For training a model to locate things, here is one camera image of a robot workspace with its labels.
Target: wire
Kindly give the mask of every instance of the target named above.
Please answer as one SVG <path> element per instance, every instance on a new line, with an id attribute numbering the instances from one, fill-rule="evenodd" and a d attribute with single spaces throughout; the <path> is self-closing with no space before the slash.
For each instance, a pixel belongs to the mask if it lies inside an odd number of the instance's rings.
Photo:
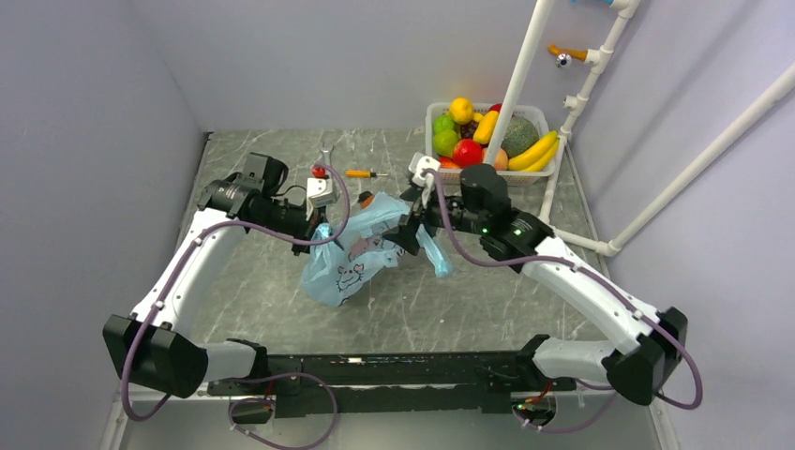
<path id="1" fill-rule="evenodd" d="M 274 381 L 271 380 L 271 382 L 268 384 L 268 388 L 265 389 L 265 398 L 268 398 L 271 395 L 271 391 L 273 390 L 273 383 Z"/>
<path id="2" fill-rule="evenodd" d="M 516 415 L 527 420 L 528 423 L 539 427 L 545 427 L 551 422 L 552 419 L 555 418 L 555 415 L 557 415 L 557 411 L 558 405 L 554 400 L 549 402 L 549 407 L 546 407 L 546 405 L 532 405 L 527 403 L 514 407 L 514 413 L 516 413 Z"/>
<path id="3" fill-rule="evenodd" d="M 575 427 L 569 427 L 569 428 L 546 429 L 544 427 L 539 427 L 537 425 L 534 425 L 534 424 L 530 423 L 530 420 L 521 417 L 519 415 L 519 413 L 517 412 L 517 410 L 512 409 L 512 411 L 513 411 L 514 417 L 516 417 L 516 419 L 518 419 L 518 421 L 521 422 L 523 427 L 530 427 L 530 428 L 538 431 L 539 433 L 548 433 L 548 434 L 575 433 L 575 432 L 582 431 L 583 429 L 590 427 L 591 425 L 595 424 L 597 420 L 601 419 L 602 416 L 605 415 L 605 413 L 608 411 L 608 409 L 610 409 L 610 406 L 612 406 L 613 402 L 616 401 L 616 398 L 618 396 L 619 396 L 618 394 L 613 394 L 612 396 L 610 396 L 610 398 L 607 399 L 607 401 L 605 401 L 605 404 L 602 405 L 601 408 L 599 408 L 599 411 L 597 411 L 590 419 L 586 420 L 585 422 L 583 422 L 583 423 L 581 423 L 581 424 L 579 424 L 579 425 L 577 425 Z"/>
<path id="4" fill-rule="evenodd" d="M 288 193 L 288 192 L 290 192 L 290 191 L 291 191 L 292 189 L 294 189 L 294 188 L 303 189 L 303 190 L 304 190 L 304 192 L 306 192 L 306 191 L 307 191 L 307 188 L 306 188 L 306 187 L 303 187 L 303 186 L 301 186 L 301 185 L 292 185 L 292 186 L 290 186 L 290 187 L 288 187 L 288 188 L 284 189 L 283 191 L 279 192 L 278 194 L 274 195 L 274 197 L 284 197 L 285 195 L 287 195 L 287 193 Z"/>
<path id="5" fill-rule="evenodd" d="M 549 391 L 551 389 L 552 389 L 552 382 L 547 382 L 547 386 L 544 387 L 544 390 L 541 391 L 541 394 L 539 394 L 536 397 L 530 397 L 530 398 L 528 398 L 528 399 L 526 399 L 524 401 L 526 403 L 530 403 L 530 404 L 534 405 L 534 404 L 538 403 L 539 401 L 543 400 L 544 397 L 549 393 Z"/>
<path id="6" fill-rule="evenodd" d="M 132 404 L 129 401 L 129 378 L 132 373 L 132 362 L 135 359 L 135 353 L 138 351 L 138 347 L 141 345 L 141 341 L 143 340 L 143 334 L 145 333 L 146 329 L 149 328 L 149 325 L 155 320 L 155 317 L 158 315 L 160 310 L 163 308 L 163 304 L 166 298 L 166 295 L 171 291 L 174 283 L 176 283 L 177 278 L 179 278 L 182 271 L 185 269 L 185 266 L 188 264 L 188 260 L 190 256 L 193 254 L 193 251 L 198 248 L 204 239 L 209 237 L 211 234 L 221 230 L 223 228 L 228 227 L 246 227 L 252 230 L 257 230 L 258 232 L 262 232 L 268 234 L 269 236 L 276 237 L 276 239 L 280 239 L 282 241 L 295 244 L 298 246 L 319 246 L 322 244 L 328 244 L 329 242 L 334 242 L 341 234 L 342 231 L 345 230 L 345 227 L 348 226 L 348 219 L 351 218 L 351 199 L 348 198 L 348 189 L 345 188 L 345 182 L 342 179 L 342 176 L 325 164 L 316 163 L 318 167 L 322 167 L 331 173 L 331 176 L 334 180 L 339 184 L 339 187 L 342 189 L 342 201 L 345 203 L 344 208 L 344 216 L 342 219 L 342 223 L 339 224 L 339 227 L 331 234 L 331 236 L 326 237 L 325 239 L 321 239 L 318 241 L 305 241 L 302 239 L 295 239 L 288 234 L 283 234 L 281 232 L 274 232 L 273 230 L 267 229 L 262 225 L 258 225 L 256 223 L 245 222 L 243 220 L 229 220 L 226 222 L 219 222 L 215 225 L 205 228 L 199 235 L 190 241 L 190 244 L 187 246 L 185 252 L 182 256 L 179 257 L 176 264 L 174 265 L 174 269 L 169 274 L 169 277 L 166 279 L 166 282 L 163 284 L 163 288 L 160 290 L 155 302 L 152 303 L 152 307 L 149 309 L 149 313 L 146 315 L 146 318 L 141 323 L 141 326 L 138 327 L 138 331 L 135 333 L 135 337 L 132 339 L 132 343 L 129 346 L 129 350 L 127 351 L 127 356 L 125 357 L 125 363 L 122 367 L 122 378 L 121 378 L 121 394 L 122 394 L 122 408 L 124 409 L 127 417 L 130 420 L 135 422 L 142 422 L 151 418 L 159 409 L 166 403 L 166 400 L 169 399 L 171 396 L 170 394 L 166 394 L 157 405 L 152 409 L 152 411 L 147 412 L 146 414 L 138 414 L 132 410 Z"/>
<path id="7" fill-rule="evenodd" d="M 433 176 L 433 182 L 436 186 L 436 195 L 439 199 L 439 209 L 442 212 L 442 223 L 444 224 L 444 229 L 447 230 L 447 237 L 450 239 L 450 242 L 453 244 L 453 247 L 456 249 L 458 254 L 460 254 L 465 260 L 468 262 L 479 265 L 481 267 L 504 267 L 506 265 L 515 265 L 515 264 L 524 264 L 524 263 L 557 263 L 563 266 L 566 266 L 570 269 L 575 268 L 575 264 L 571 261 L 568 261 L 564 258 L 558 258 L 556 256 L 546 256 L 546 255 L 534 255 L 534 256 L 523 256 L 520 258 L 513 258 L 510 260 L 505 261 L 481 261 L 474 256 L 470 255 L 467 250 L 459 243 L 456 239 L 455 232 L 453 230 L 453 225 L 450 223 L 450 213 L 447 211 L 447 202 L 444 199 L 444 185 L 442 184 L 442 177 L 439 175 L 438 172 L 434 171 L 433 169 L 426 169 L 423 171 L 423 175 L 430 173 Z M 597 274 L 593 270 L 589 269 L 588 267 L 579 267 L 577 269 L 580 274 L 585 275 L 586 277 L 592 279 L 597 284 L 602 286 L 606 291 L 611 293 L 616 299 L 621 302 L 621 304 L 627 308 L 633 314 L 638 313 L 639 309 L 635 307 L 629 300 L 627 300 L 623 294 L 621 294 L 611 283 L 606 281 L 600 274 Z M 664 400 L 666 403 L 676 406 L 677 408 L 681 408 L 683 410 L 694 410 L 697 408 L 704 397 L 704 386 L 703 381 L 701 380 L 701 373 L 698 371 L 698 366 L 696 365 L 696 361 L 690 355 L 684 346 L 681 344 L 679 340 L 677 340 L 674 336 L 672 336 L 665 328 L 660 326 L 659 323 L 649 319 L 646 317 L 645 314 L 640 315 L 640 320 L 649 325 L 654 331 L 660 334 L 665 340 L 667 340 L 679 354 L 682 356 L 684 361 L 687 363 L 687 366 L 690 367 L 690 371 L 693 373 L 693 381 L 696 385 L 696 393 L 694 395 L 694 399 L 690 403 L 683 403 L 679 400 L 674 400 L 672 398 L 666 397 L 662 394 L 657 394 L 659 398 Z"/>
<path id="8" fill-rule="evenodd" d="M 576 382 L 581 384 L 581 385 L 583 385 L 583 386 L 585 386 L 585 387 L 587 387 L 587 388 L 589 388 L 589 389 L 591 389 L 591 390 L 593 390 L 593 391 L 614 391 L 615 390 L 615 389 L 613 389 L 613 386 L 610 386 L 610 385 L 599 386 L 599 385 L 596 385 L 596 384 L 590 384 L 589 382 L 584 382 L 582 380 L 576 380 Z"/>
<path id="9" fill-rule="evenodd" d="M 246 437 L 251 438 L 254 441 L 257 441 L 259 443 L 264 443 L 265 445 L 269 445 L 269 446 L 274 447 L 274 448 L 276 448 L 278 450 L 309 450 L 310 448 L 317 447 L 318 445 L 323 443 L 323 441 L 328 439 L 328 437 L 331 436 L 331 432 L 334 431 L 334 427 L 337 425 L 337 422 L 339 422 L 339 408 L 338 408 L 338 405 L 337 405 L 337 399 L 334 397 L 334 392 L 331 390 L 331 388 L 328 386 L 328 384 L 326 384 L 320 378 L 318 378 L 318 377 L 316 377 L 314 375 L 308 374 L 308 373 L 303 373 L 303 372 L 289 372 L 289 373 L 280 373 L 280 374 L 274 375 L 272 377 L 258 378 L 258 379 L 253 379 L 253 380 L 234 378 L 234 379 L 230 379 L 230 381 L 233 381 L 233 382 L 236 382 L 236 383 L 266 383 L 266 382 L 272 382 L 274 380 L 280 380 L 282 378 L 291 378 L 291 377 L 309 378 L 310 380 L 312 380 L 315 383 L 319 384 L 323 389 L 325 389 L 325 391 L 328 393 L 328 396 L 331 398 L 331 407 L 332 407 L 331 424 L 328 426 L 328 429 L 324 432 L 324 434 L 320 438 L 318 438 L 313 443 L 310 443 L 310 444 L 307 444 L 307 445 L 303 445 L 303 446 L 300 446 L 300 447 L 288 447 L 288 446 L 285 446 L 285 445 L 281 445 L 279 443 L 268 441 L 267 439 L 265 439 L 264 437 L 260 436 L 259 434 L 252 433 L 252 432 L 248 431 L 247 429 L 244 429 L 244 428 L 240 427 L 239 425 L 237 425 L 234 422 L 233 413 L 234 413 L 234 409 L 235 408 L 237 408 L 238 406 L 240 406 L 242 404 L 250 404 L 250 403 L 273 404 L 273 401 L 268 400 L 266 398 L 256 398 L 256 397 L 243 398 L 242 400 L 237 400 L 232 405 L 230 405 L 230 407 L 229 407 L 229 423 L 232 425 L 232 429 L 234 429 L 234 430 L 236 430 L 236 431 L 238 431 L 240 433 L 243 433 L 244 435 L 246 435 Z"/>
<path id="10" fill-rule="evenodd" d="M 477 375 L 491 375 L 493 377 L 497 377 L 501 380 L 518 380 L 520 377 L 518 375 L 505 375 L 504 373 L 500 373 L 494 369 L 491 369 L 486 366 L 478 366 L 474 368 L 474 372 Z"/>

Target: white plastic basket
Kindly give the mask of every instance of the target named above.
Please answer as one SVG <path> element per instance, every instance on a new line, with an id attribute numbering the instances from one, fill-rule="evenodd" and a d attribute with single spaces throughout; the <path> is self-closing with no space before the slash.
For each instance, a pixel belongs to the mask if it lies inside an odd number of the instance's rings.
<path id="1" fill-rule="evenodd" d="M 473 103 L 474 110 L 478 113 L 485 114 L 488 108 L 491 107 L 490 103 Z M 425 117 L 425 154 L 431 158 L 438 158 L 438 155 L 433 150 L 433 120 L 442 114 L 447 114 L 450 110 L 450 103 L 433 103 L 427 107 L 427 114 Z M 519 106 L 514 109 L 514 115 L 524 117 L 532 122 L 538 129 L 539 137 L 549 133 L 549 125 L 547 119 L 544 118 L 544 113 L 534 106 Z M 442 173 L 442 181 L 444 183 L 458 183 L 461 174 L 461 169 L 444 169 L 440 170 Z M 539 172 L 513 172 L 513 171 L 497 171 L 497 173 L 508 182 L 510 186 L 529 186 L 535 183 L 539 178 L 545 178 L 555 172 L 555 158 L 553 158 L 547 166 Z"/>

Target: red object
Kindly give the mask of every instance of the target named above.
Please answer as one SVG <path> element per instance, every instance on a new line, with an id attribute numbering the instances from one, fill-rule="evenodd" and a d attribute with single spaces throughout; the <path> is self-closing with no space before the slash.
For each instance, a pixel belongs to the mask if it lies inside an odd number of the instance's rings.
<path id="1" fill-rule="evenodd" d="M 460 169 L 460 167 L 453 162 L 453 159 L 449 157 L 440 157 L 439 162 L 441 162 L 442 167 L 445 169 Z"/>
<path id="2" fill-rule="evenodd" d="M 453 147 L 453 162 L 460 168 L 480 164 L 483 161 L 483 147 L 472 139 L 462 139 Z"/>
<path id="3" fill-rule="evenodd" d="M 314 175 L 315 178 L 325 178 L 325 169 L 323 167 L 313 167 L 312 175 Z"/>

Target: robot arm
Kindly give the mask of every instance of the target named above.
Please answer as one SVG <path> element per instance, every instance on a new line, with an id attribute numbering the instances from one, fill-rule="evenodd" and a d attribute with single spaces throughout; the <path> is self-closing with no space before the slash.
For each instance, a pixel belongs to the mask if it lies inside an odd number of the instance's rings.
<path id="1" fill-rule="evenodd" d="M 434 183 L 432 175 L 424 175 L 428 169 L 438 170 L 439 162 L 416 155 L 410 166 L 412 187 L 401 196 L 412 202 L 412 210 L 384 238 L 416 254 L 416 227 L 423 224 L 436 230 L 444 226 L 443 217 L 449 216 L 453 230 L 479 234 L 481 247 L 497 261 L 480 265 L 506 265 L 498 262 L 533 256 L 509 266 L 560 295 L 593 322 L 607 341 L 563 341 L 537 336 L 519 357 L 532 366 L 531 371 L 537 370 L 549 379 L 572 377 L 608 382 L 631 401 L 651 403 L 682 356 L 641 317 L 660 325 L 683 345 L 687 327 L 684 315 L 676 308 L 660 312 L 623 291 L 582 261 L 546 223 L 511 207 L 507 184 L 491 166 L 479 164 L 464 169 L 460 176 L 461 195 L 444 197 L 444 208 L 437 196 L 429 195 Z M 626 299 L 629 307 L 615 293 Z"/>
<path id="2" fill-rule="evenodd" d="M 194 344 L 186 338 L 210 284 L 248 229 L 223 227 L 204 239 L 197 236 L 224 222 L 242 220 L 296 239 L 310 239 L 317 226 L 326 221 L 325 206 L 337 200 L 338 192 L 331 180 L 310 178 L 304 204 L 280 200 L 278 190 L 287 173 L 281 161 L 251 153 L 243 171 L 213 181 L 202 192 L 186 237 L 155 286 L 128 317 L 114 315 L 105 324 L 102 334 L 120 378 L 132 340 L 158 299 L 162 304 L 154 320 L 146 325 L 130 382 L 186 398 L 203 382 L 262 373 L 256 361 L 265 349 L 258 344 L 241 340 Z M 195 248 L 182 261 L 191 246 Z M 292 251 L 295 255 L 307 253 L 308 247 L 293 245 Z M 176 280 L 169 283 L 172 276 Z M 169 285 L 171 288 L 163 293 Z"/>
<path id="3" fill-rule="evenodd" d="M 425 169 L 438 167 L 432 158 L 415 156 L 410 167 L 412 187 L 401 196 L 412 202 L 412 209 L 384 237 L 417 254 L 415 236 L 421 224 L 433 233 L 449 220 L 453 230 L 479 234 L 481 246 L 495 261 L 471 262 L 508 265 L 517 273 L 538 280 L 594 322 L 607 337 L 600 342 L 562 341 L 544 335 L 532 338 L 516 353 L 523 380 L 532 381 L 533 385 L 544 385 L 560 377 L 608 382 L 637 404 L 651 403 L 682 356 L 640 318 L 659 324 L 683 345 L 687 320 L 681 312 L 675 308 L 659 312 L 598 275 L 547 224 L 511 207 L 507 185 L 491 166 L 480 164 L 465 169 L 461 174 L 461 195 L 443 197 L 443 203 L 439 203 L 436 196 L 430 196 L 434 184 L 432 177 L 425 174 Z M 185 336 L 189 335 L 214 275 L 226 265 L 248 231 L 243 227 L 224 227 L 205 235 L 206 230 L 222 222 L 243 220 L 306 241 L 325 221 L 324 207 L 338 196 L 334 185 L 327 180 L 310 179 L 306 204 L 292 205 L 274 198 L 286 179 L 286 171 L 280 161 L 251 154 L 242 173 L 217 180 L 204 191 L 185 241 L 155 287 L 128 317 L 111 316 L 106 322 L 103 336 L 120 377 L 128 353 L 136 348 L 133 339 L 145 324 L 128 382 L 186 398 L 203 382 L 271 375 L 266 349 L 259 344 L 230 339 L 197 345 Z M 201 242 L 195 237 L 200 234 L 205 236 Z M 194 251 L 183 261 L 189 248 Z M 292 250 L 297 255 L 308 252 L 308 247 L 293 245 Z M 510 261 L 529 256 L 534 258 L 522 263 Z M 164 294 L 166 286 L 171 288 Z M 629 306 L 619 301 L 615 293 L 628 299 Z M 159 308 L 156 318 L 144 320 L 149 319 L 153 304 Z"/>

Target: orange screwdriver handle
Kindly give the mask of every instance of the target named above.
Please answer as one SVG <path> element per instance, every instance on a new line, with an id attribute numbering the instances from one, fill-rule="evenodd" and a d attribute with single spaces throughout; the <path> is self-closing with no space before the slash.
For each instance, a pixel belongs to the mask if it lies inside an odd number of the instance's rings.
<path id="1" fill-rule="evenodd" d="M 571 50 L 571 49 L 559 49 L 555 44 L 549 44 L 547 48 L 552 56 L 557 56 L 561 53 L 569 53 L 572 58 L 578 59 L 582 62 L 585 62 L 585 58 L 588 56 L 587 50 Z"/>
<path id="2" fill-rule="evenodd" d="M 372 172 L 370 171 L 345 171 L 345 176 L 349 178 L 370 178 Z"/>

